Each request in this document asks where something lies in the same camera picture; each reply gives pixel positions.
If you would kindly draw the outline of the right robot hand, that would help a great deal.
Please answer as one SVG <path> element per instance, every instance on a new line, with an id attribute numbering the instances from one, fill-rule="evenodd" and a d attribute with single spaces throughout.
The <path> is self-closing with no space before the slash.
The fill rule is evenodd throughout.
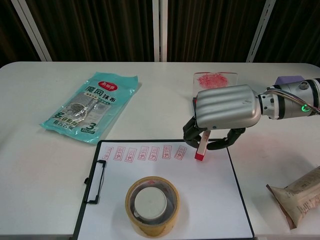
<path id="1" fill-rule="evenodd" d="M 227 148 L 256 125 L 262 115 L 259 97 L 249 85 L 236 85 L 198 92 L 193 117 L 183 127 L 183 139 L 200 146 L 204 131 L 229 130 L 226 137 L 207 144 L 207 150 Z"/>

